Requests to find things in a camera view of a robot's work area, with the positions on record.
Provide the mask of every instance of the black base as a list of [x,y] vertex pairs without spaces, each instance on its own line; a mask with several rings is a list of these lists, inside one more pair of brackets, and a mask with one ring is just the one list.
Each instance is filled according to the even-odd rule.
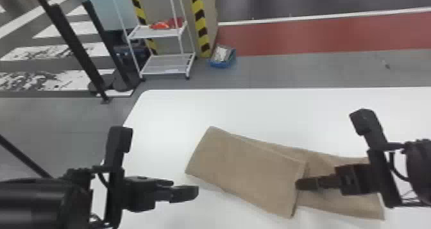
[[111,97],[109,97],[108,98],[108,100],[103,100],[102,99],[102,102],[100,102],[100,104],[103,104],[103,105],[105,105],[105,104],[110,104],[111,103],[111,101],[113,100],[114,98],[111,98]]
[[[112,89],[112,84],[114,83],[114,75],[113,74],[102,75],[102,79],[104,81],[104,85],[102,87],[102,90],[106,91],[106,90]],[[94,86],[94,84],[92,82],[90,82],[88,84],[87,88],[93,94],[99,93],[99,91],[97,91],[96,87]]]
[[129,77],[129,82],[125,83],[120,76],[118,71],[114,72],[114,83],[112,87],[118,92],[126,92],[129,90],[133,90],[138,87],[140,83],[139,76],[136,72],[127,72],[127,77]]

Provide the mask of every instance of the black pole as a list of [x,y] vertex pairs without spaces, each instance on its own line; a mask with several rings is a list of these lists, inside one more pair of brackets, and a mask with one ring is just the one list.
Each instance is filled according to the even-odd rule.
[[80,65],[87,73],[87,76],[90,78],[97,92],[101,95],[103,101],[105,103],[109,103],[110,98],[105,93],[106,85],[102,76],[100,76],[93,61],[85,51],[60,6],[58,4],[50,6],[46,0],[38,0],[38,2],[44,8],[48,17],[52,20],[58,32],[60,32],[67,45],[70,47],[76,59],[78,59]]
[[99,33],[103,43],[106,46],[106,49],[109,52],[109,55],[111,56],[115,66],[117,67],[117,72],[120,77],[117,78],[117,75],[115,75],[114,89],[118,90],[119,92],[125,92],[127,90],[132,90],[136,88],[140,82],[138,75],[135,73],[130,74],[124,70],[122,63],[120,62],[120,59],[118,59],[118,56],[114,51],[114,45],[110,37],[106,34],[106,31],[102,25],[102,22],[97,16],[96,10],[94,9],[92,2],[90,0],[86,0],[82,2],[82,5],[84,6],[85,10],[90,16],[94,26],[97,29],[97,32]]
[[120,72],[121,78],[125,82],[129,82],[129,77],[127,77],[127,74],[123,71],[123,65],[121,64],[120,60],[118,59],[115,51],[114,51],[114,45],[112,44],[109,37],[106,35],[105,29],[103,28],[102,23],[100,22],[99,17],[96,14],[96,11],[94,10],[94,6],[91,3],[90,0],[86,0],[82,2],[82,5],[84,6],[85,10],[89,14],[94,26],[97,29],[97,32],[99,32],[100,37],[102,38],[103,43],[105,44],[109,55],[112,57],[112,60],[114,61],[115,66],[117,67],[117,70]]
[[16,148],[11,142],[9,142],[6,138],[0,135],[0,145],[2,145],[7,151],[13,154],[17,159],[19,159],[22,163],[28,166],[31,170],[36,172],[43,178],[52,178],[52,176],[46,172],[43,168],[41,168],[36,162],[34,162],[31,158],[25,155],[21,150]]

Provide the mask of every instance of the white table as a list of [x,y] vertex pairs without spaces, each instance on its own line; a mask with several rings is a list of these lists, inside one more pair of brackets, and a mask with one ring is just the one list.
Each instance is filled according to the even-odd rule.
[[[126,174],[197,184],[194,201],[159,203],[155,210],[124,212],[120,228],[429,228],[431,209],[386,210],[385,221],[357,219],[310,208],[288,220],[184,174],[194,148],[209,126],[251,138],[348,157],[366,156],[367,146],[349,113],[373,109],[388,140],[431,138],[431,88],[152,90],[141,95],[125,126],[134,129]],[[403,157],[398,166],[404,168]],[[94,211],[103,215],[102,186]],[[409,186],[399,182],[400,192]]]

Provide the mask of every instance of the red object on shelf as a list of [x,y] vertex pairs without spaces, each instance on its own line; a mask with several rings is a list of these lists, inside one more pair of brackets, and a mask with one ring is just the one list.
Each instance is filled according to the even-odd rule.
[[[183,27],[183,21],[184,21],[184,19],[182,17],[179,17],[179,18],[176,19],[176,22],[178,23],[178,28]],[[175,27],[175,19],[174,18],[170,18],[169,20],[167,20],[166,24],[168,24],[171,29],[175,29],[176,28]]]
[[165,29],[169,29],[170,28],[169,25],[166,22],[163,22],[163,21],[156,22],[156,23],[150,25],[149,27],[151,29],[154,29],[154,30],[165,30]]
[[[177,18],[176,22],[178,23],[178,28],[183,27],[184,19],[182,17]],[[166,21],[159,21],[150,25],[149,27],[154,30],[175,29],[175,19],[170,18]]]

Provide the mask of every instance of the blue bin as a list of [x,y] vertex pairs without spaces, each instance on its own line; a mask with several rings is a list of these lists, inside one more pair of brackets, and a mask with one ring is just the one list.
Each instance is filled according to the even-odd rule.
[[215,67],[215,68],[228,68],[230,67],[234,61],[237,59],[237,50],[236,49],[232,49],[232,53],[229,56],[229,60],[225,61],[225,62],[214,62],[211,61],[210,59],[210,66],[211,67]]

